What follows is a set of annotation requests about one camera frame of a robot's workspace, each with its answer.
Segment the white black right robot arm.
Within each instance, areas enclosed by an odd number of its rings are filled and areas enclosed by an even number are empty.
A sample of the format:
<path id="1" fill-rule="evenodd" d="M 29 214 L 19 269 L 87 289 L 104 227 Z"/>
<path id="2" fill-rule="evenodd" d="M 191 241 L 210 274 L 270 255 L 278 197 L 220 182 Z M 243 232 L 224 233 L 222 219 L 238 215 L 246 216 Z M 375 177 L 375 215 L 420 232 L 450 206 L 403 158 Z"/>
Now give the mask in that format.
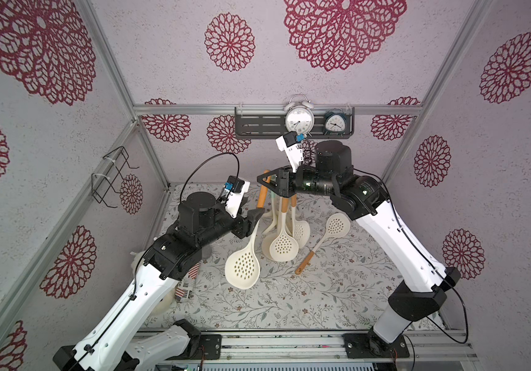
<path id="1" fill-rule="evenodd" d="M 351 150 L 340 141 L 318 143 L 315 166 L 304 165 L 292 134 L 278 137 L 276 145 L 289 164 L 259 176 L 259 183 L 285 199 L 298 193 L 328 197 L 333 207 L 375 239 L 402 276 L 369 332 L 370 347 L 387 349 L 412 323 L 438 312 L 461 273 L 439 262 L 412 234 L 384 183 L 369 174 L 355 175 Z"/>

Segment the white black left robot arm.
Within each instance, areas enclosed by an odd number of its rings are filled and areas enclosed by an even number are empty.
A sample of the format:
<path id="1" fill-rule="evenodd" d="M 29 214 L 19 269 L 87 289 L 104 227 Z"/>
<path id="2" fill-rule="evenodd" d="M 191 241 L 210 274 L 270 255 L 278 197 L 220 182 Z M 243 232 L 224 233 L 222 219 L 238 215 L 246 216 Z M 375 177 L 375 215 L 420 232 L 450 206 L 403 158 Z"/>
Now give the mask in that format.
<path id="1" fill-rule="evenodd" d="M 191 193 L 179 203 L 176 221 L 143 254 L 132 283 L 115 305 L 83 340 L 56 352 L 55 366 L 60 370 L 151 370 L 161 360 L 195 355 L 201 333 L 186 320 L 143 341 L 134 341 L 134 336 L 158 303 L 202 259 L 204 247 L 228 233 L 240 239 L 255 234 L 267 193 L 261 188 L 257 207 L 245 216 L 239 211 L 229 213 L 210 193 Z"/>

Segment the cream skimmer edge-on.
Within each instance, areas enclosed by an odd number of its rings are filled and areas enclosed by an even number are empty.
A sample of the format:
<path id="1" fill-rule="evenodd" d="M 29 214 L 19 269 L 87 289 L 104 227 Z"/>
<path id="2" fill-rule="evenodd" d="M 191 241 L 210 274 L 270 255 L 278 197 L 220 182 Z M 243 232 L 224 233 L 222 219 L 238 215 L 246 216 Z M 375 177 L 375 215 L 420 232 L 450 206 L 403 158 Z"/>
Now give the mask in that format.
<path id="1" fill-rule="evenodd" d="M 270 245 L 270 255 L 277 262 L 291 261 L 299 251 L 297 240 L 286 231 L 288 205 L 289 200 L 282 197 L 279 208 L 278 235 Z"/>

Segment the lone skimmer orange handle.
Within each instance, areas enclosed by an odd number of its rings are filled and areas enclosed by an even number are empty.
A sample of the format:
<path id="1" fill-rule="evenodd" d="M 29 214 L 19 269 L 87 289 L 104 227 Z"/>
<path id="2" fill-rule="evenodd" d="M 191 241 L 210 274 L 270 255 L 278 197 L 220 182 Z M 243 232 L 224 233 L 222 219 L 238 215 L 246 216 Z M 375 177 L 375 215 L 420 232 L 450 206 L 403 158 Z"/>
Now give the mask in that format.
<path id="1" fill-rule="evenodd" d="M 310 224 L 305 220 L 296 219 L 296 207 L 297 196 L 294 195 L 290 198 L 291 202 L 291 224 L 292 224 L 292 236 L 298 242 L 299 248 L 303 248 L 307 245 L 310 239 Z"/>

